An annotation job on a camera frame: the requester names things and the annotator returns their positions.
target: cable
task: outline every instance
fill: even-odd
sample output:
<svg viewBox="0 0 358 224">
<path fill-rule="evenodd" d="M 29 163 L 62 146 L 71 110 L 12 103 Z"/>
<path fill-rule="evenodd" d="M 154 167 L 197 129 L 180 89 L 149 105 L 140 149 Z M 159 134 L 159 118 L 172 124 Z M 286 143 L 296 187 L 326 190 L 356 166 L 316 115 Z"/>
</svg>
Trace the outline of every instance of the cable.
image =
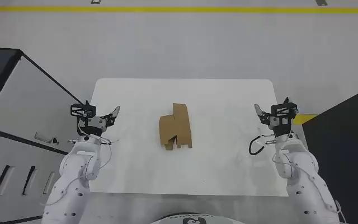
<svg viewBox="0 0 358 224">
<path fill-rule="evenodd" d="M 250 142 L 250 145 L 248 146 L 248 153 L 250 153 L 251 156 L 255 156 L 257 154 L 259 154 L 265 147 L 262 146 L 257 152 L 254 152 L 252 153 L 251 152 L 251 146 L 252 146 L 252 143 L 256 140 L 258 140 L 259 138 L 261 138 L 261 136 L 257 136 L 256 138 L 254 138 L 251 142 Z"/>
<path fill-rule="evenodd" d="M 346 221 L 346 218 L 345 218 L 345 216 L 343 215 L 343 212 L 342 212 L 342 208 L 341 208 L 341 205 L 340 205 L 340 203 L 337 201 L 337 200 L 335 200 L 335 204 L 336 204 L 336 206 L 337 206 L 337 213 L 339 214 L 341 214 L 341 216 L 342 216 L 342 218 L 343 218 L 343 220 L 344 220 L 344 223 L 347 223 L 347 221 Z"/>
<path fill-rule="evenodd" d="M 261 137 L 269 137 L 269 136 L 274 136 L 274 134 L 268 134 L 268 135 L 262 134 L 260 136 L 257 136 L 256 138 L 254 138 L 252 141 L 250 141 L 250 145 L 248 146 L 248 152 L 250 153 L 251 156 L 255 156 L 255 155 L 259 154 L 265 148 L 265 146 L 262 146 L 257 152 L 253 153 L 253 152 L 251 152 L 252 143 Z"/>
</svg>

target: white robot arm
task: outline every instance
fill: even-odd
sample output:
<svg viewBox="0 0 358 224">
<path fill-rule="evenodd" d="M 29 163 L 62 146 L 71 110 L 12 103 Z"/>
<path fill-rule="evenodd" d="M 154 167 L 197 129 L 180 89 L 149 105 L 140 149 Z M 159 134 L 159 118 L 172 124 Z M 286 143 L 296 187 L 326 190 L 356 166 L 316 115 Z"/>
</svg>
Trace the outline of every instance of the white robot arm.
<svg viewBox="0 0 358 224">
<path fill-rule="evenodd" d="M 271 114 L 262 111 L 258 105 L 255 109 L 261 123 L 274 131 L 275 139 L 266 144 L 275 144 L 276 153 L 272 161 L 279 175 L 288 180 L 287 193 L 300 222 L 339 223 L 339 211 L 327 184 L 318 175 L 316 158 L 291 130 L 291 122 L 298 112 L 297 105 L 286 98 L 283 104 L 271 107 Z M 250 148 L 249 152 L 252 155 L 259 153 L 252 153 Z"/>
<path fill-rule="evenodd" d="M 96 108 L 74 104 L 71 114 L 77 116 L 78 140 L 72 150 L 63 158 L 60 165 L 60 179 L 54 184 L 45 204 L 43 224 L 78 224 L 87 203 L 90 186 L 88 181 L 97 178 L 101 166 L 100 145 L 111 144 L 108 139 L 101 138 L 102 132 L 112 126 L 120 107 L 106 116 L 96 117 Z M 93 155 L 77 154 L 78 152 Z"/>
</svg>

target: white table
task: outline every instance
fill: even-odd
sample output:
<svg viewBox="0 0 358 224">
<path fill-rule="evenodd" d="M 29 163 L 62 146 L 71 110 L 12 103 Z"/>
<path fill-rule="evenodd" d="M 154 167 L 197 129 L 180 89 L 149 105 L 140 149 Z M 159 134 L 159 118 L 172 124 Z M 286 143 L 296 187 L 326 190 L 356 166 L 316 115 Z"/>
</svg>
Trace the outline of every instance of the white table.
<svg viewBox="0 0 358 224">
<path fill-rule="evenodd" d="M 172 103 L 186 104 L 193 148 L 166 151 L 160 145 L 159 118 Z M 268 80 L 101 79 L 91 104 L 97 115 L 118 105 L 115 125 L 104 137 L 111 161 L 90 182 L 92 192 L 287 196 L 286 180 L 271 161 L 268 146 L 257 156 L 249 142 L 272 133 L 260 124 L 253 104 L 266 111 L 276 104 Z M 102 162 L 109 149 L 102 146 Z"/>
</svg>

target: brown cardboard piece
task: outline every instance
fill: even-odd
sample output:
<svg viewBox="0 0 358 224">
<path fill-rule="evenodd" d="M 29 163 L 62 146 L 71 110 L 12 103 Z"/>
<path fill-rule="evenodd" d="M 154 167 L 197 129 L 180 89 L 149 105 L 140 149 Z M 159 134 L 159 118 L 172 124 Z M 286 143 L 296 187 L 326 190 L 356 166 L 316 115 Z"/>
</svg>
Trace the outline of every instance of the brown cardboard piece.
<svg viewBox="0 0 358 224">
<path fill-rule="evenodd" d="M 192 148 L 188 109 L 185 104 L 173 104 L 173 115 L 161 116 L 159 135 L 161 145 L 164 145 L 166 150 L 173 150 L 175 139 L 178 148 L 181 148 L 182 144 Z"/>
</svg>

